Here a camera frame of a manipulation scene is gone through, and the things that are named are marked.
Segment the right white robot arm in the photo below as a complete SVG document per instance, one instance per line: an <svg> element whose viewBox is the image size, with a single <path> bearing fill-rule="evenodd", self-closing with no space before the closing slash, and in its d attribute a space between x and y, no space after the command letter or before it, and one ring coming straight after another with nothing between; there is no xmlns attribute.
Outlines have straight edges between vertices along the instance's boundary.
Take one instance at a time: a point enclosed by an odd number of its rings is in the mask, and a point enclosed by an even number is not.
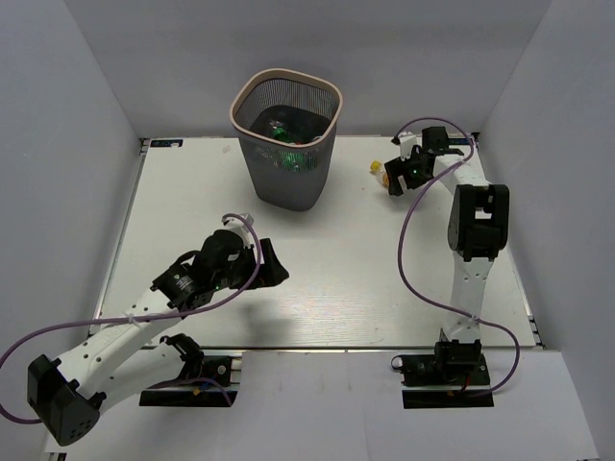
<svg viewBox="0 0 615 461"><path fill-rule="evenodd" d="M409 284L403 267L405 236L399 237L397 264L403 283L417 298L449 313L434 346L430 367L443 381L454 383L480 365L480 324L485 285L493 263L508 238L507 186L489 182L470 164L470 157L451 143L443 126L425 128L420 136L396 134L399 155L385 165L388 193L428 188L440 182L453 197L447 240L454 257L451 300L435 302Z"/></svg>

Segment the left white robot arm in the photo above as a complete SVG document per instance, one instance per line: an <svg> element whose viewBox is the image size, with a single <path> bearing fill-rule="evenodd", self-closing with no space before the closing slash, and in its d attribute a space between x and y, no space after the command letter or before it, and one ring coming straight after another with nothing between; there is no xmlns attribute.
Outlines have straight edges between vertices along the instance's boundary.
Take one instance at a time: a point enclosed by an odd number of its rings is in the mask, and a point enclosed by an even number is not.
<svg viewBox="0 0 615 461"><path fill-rule="evenodd" d="M27 402L61 447L86 436L104 412L146 389L216 387L227 397L232 360L205 355L184 333L167 330L223 289L277 286L288 279L268 238L255 255L242 229L216 230L201 249L179 256L126 313L56 359L28 367Z"/></svg>

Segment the grey mesh waste bin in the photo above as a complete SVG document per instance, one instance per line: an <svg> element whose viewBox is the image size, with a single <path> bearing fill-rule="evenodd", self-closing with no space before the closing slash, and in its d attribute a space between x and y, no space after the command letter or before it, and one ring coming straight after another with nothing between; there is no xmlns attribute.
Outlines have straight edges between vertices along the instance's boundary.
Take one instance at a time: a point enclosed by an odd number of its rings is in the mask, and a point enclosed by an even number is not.
<svg viewBox="0 0 615 461"><path fill-rule="evenodd" d="M285 68L262 70L240 89L230 121L261 200L292 211L316 204L342 106L337 86Z"/></svg>

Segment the orange cap juice bottle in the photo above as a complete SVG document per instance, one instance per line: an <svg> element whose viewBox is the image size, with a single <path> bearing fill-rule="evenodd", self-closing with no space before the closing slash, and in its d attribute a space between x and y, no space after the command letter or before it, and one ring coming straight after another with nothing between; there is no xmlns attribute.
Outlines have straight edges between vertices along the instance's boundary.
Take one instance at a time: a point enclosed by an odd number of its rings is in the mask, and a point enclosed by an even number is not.
<svg viewBox="0 0 615 461"><path fill-rule="evenodd" d="M381 162L377 160L372 161L370 164L370 173L374 176L376 181L381 186L383 186L384 188L387 188L389 186L388 174L385 170L384 165Z"/></svg>

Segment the green soda bottle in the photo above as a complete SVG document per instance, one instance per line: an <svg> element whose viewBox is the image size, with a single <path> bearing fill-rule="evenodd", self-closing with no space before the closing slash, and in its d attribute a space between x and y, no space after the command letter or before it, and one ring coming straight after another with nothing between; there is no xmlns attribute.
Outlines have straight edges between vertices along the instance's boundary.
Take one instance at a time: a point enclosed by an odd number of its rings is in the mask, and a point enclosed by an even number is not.
<svg viewBox="0 0 615 461"><path fill-rule="evenodd" d="M272 139L291 146L301 146L303 144L301 138L291 133L281 121L270 120L269 128ZM303 155L296 152L281 152L280 157L282 166L290 171L300 171L305 164Z"/></svg>

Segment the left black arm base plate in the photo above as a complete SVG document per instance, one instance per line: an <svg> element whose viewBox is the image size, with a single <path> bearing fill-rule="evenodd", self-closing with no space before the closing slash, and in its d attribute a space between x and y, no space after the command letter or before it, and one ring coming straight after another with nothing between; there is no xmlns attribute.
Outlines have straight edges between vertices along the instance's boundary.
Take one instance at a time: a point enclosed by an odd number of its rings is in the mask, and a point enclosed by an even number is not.
<svg viewBox="0 0 615 461"><path fill-rule="evenodd" d="M229 408L239 391L242 357L206 354L201 365L171 384L141 392L141 407Z"/></svg>

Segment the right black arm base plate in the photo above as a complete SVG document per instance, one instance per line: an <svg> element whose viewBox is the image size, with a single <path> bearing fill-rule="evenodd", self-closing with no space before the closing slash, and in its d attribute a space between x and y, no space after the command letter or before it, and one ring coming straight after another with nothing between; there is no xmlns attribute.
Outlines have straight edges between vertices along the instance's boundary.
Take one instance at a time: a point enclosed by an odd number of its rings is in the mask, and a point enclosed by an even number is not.
<svg viewBox="0 0 615 461"><path fill-rule="evenodd" d="M470 409L494 406L485 357L476 364L444 363L432 354L398 354L391 369L402 377L404 410Z"/></svg>

